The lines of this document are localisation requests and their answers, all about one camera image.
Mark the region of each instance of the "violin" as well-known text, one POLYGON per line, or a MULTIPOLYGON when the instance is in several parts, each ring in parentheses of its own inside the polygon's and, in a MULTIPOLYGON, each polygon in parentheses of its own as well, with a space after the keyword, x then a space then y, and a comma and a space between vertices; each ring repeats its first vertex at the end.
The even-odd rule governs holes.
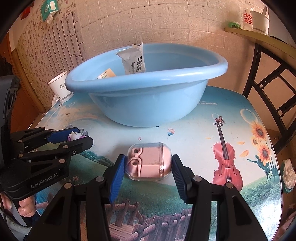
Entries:
POLYGON ((218 185, 224 185, 225 183, 232 183, 236 189, 240 192, 242 190, 242 176, 238 169, 234 165, 235 153, 231 144, 225 142, 221 126, 225 121, 222 116, 215 119, 214 126, 217 126, 220 142, 216 142, 213 145, 213 152, 215 159, 219 163, 219 167, 214 171, 213 183, 218 185))

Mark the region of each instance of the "finger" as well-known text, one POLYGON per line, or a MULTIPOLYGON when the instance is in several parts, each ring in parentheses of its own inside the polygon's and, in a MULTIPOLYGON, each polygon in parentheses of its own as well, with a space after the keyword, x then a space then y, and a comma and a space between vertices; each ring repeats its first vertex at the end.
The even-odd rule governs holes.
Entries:
POLYGON ((11 207, 12 207, 11 201, 10 201, 10 199, 6 196, 5 193, 1 193, 1 198, 2 198, 2 202, 3 202, 4 209, 11 209, 11 207))
POLYGON ((34 196, 31 196, 31 197, 28 197, 28 198, 26 198, 24 200, 19 201, 19 204, 20 204, 21 207, 26 207, 31 203, 35 203, 35 197, 34 196))
POLYGON ((35 212, 36 212, 36 209, 32 210, 29 214, 25 215, 24 217, 26 217, 26 218, 32 217, 32 216, 34 216, 35 212))
POLYGON ((31 203, 26 207, 19 207, 18 211, 19 211, 20 215, 26 216, 29 213, 31 213, 32 211, 36 211, 35 203, 31 203))

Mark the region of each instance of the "gray brick pattern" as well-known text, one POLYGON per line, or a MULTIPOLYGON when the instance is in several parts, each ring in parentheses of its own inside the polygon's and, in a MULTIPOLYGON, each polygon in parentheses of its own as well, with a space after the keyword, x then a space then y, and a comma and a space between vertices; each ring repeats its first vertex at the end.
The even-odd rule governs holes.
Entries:
POLYGON ((54 24, 42 36, 41 45, 46 65, 53 77, 68 73, 87 60, 81 27, 75 11, 54 24))

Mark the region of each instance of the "pink earphone case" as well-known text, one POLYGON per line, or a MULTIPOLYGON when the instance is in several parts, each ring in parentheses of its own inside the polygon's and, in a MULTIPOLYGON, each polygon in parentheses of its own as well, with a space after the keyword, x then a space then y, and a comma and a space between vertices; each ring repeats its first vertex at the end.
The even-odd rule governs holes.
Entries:
POLYGON ((135 144, 128 150, 126 173, 132 180, 162 180, 171 170, 171 150, 161 142, 135 144))

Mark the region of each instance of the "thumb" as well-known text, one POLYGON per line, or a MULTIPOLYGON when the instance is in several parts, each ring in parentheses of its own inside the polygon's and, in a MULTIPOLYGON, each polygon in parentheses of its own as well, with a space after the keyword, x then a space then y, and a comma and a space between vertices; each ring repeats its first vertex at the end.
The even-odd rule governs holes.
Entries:
POLYGON ((12 204, 11 204, 10 199, 6 196, 5 193, 0 193, 0 195, 1 195, 1 198, 2 198, 2 201, 3 201, 4 209, 11 209, 12 204))

